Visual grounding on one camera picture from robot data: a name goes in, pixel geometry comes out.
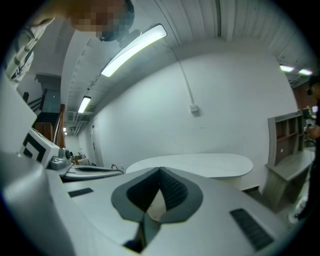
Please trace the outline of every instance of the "person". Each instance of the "person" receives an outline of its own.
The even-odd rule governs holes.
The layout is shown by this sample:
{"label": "person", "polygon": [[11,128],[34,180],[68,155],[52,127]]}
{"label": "person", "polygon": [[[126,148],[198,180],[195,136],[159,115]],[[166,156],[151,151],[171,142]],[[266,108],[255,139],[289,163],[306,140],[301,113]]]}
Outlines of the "person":
{"label": "person", "polygon": [[310,168],[308,198],[303,210],[300,213],[295,214],[294,218],[296,221],[300,221],[306,218],[319,201],[319,191],[317,182],[320,181],[320,75],[313,75],[310,77],[309,88],[312,92],[312,95],[317,100],[318,107],[315,125],[313,127],[307,127],[306,129],[306,132],[316,141],[315,155],[312,166]]}
{"label": "person", "polygon": [[5,73],[15,89],[30,69],[35,44],[54,18],[66,19],[76,30],[92,32],[101,41],[112,41],[129,30],[134,9],[130,0],[47,0],[20,30],[4,58]]}

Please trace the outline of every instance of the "white wall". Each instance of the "white wall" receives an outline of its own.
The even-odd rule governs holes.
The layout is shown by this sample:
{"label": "white wall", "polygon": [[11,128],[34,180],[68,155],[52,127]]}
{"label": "white wall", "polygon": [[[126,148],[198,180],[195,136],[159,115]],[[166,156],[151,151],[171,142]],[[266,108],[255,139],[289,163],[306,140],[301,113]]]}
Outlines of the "white wall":
{"label": "white wall", "polygon": [[79,138],[73,135],[65,135],[65,148],[73,153],[74,156],[80,152]]}
{"label": "white wall", "polygon": [[89,158],[90,163],[96,163],[96,156],[92,143],[91,123],[87,124],[79,134],[79,145],[82,153]]}
{"label": "white wall", "polygon": [[248,157],[254,166],[237,186],[263,184],[269,155],[267,118],[297,110],[277,60],[254,39],[229,43],[216,39],[175,52],[199,115],[189,111],[177,63],[153,73],[98,107],[104,166],[112,163],[126,169],[157,156],[232,153]]}

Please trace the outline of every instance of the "doorway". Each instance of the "doorway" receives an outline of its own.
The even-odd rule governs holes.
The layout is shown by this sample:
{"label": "doorway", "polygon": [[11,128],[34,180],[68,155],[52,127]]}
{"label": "doorway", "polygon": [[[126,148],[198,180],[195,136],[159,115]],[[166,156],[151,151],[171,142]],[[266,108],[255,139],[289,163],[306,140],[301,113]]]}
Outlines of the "doorway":
{"label": "doorway", "polygon": [[99,140],[99,124],[98,119],[95,117],[92,122],[91,127],[91,133],[92,133],[92,146],[94,150],[94,156],[96,161],[96,166],[98,167],[104,167],[104,162],[102,159],[101,154],[101,147],[100,147],[100,140]]}

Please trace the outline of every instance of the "hair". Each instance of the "hair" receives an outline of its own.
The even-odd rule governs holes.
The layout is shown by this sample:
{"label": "hair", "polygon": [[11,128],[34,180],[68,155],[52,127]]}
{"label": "hair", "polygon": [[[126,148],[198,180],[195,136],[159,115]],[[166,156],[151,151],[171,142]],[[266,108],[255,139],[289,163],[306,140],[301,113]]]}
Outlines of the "hair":
{"label": "hair", "polygon": [[320,84],[320,75],[312,75],[309,79],[309,87],[313,86],[314,84]]}

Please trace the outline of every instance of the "ceiling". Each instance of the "ceiling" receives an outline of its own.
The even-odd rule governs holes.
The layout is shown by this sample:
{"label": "ceiling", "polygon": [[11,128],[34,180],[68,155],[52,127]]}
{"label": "ceiling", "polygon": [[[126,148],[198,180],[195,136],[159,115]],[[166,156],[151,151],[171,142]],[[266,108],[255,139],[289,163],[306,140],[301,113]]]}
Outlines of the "ceiling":
{"label": "ceiling", "polygon": [[66,52],[75,30],[67,20],[55,18],[34,46],[30,72],[61,77]]}
{"label": "ceiling", "polygon": [[106,64],[120,51],[119,43],[100,42],[75,32],[64,61],[61,102],[67,111],[76,112],[84,95],[91,97],[87,108],[95,107],[124,78],[155,57],[191,42],[222,37],[258,38],[272,52],[279,64],[295,67],[286,73],[292,87],[308,77],[300,69],[318,71],[315,55],[299,30],[275,6],[266,0],[132,0],[135,20],[130,31],[147,30],[162,24],[167,37],[143,49],[111,77],[100,75]]}

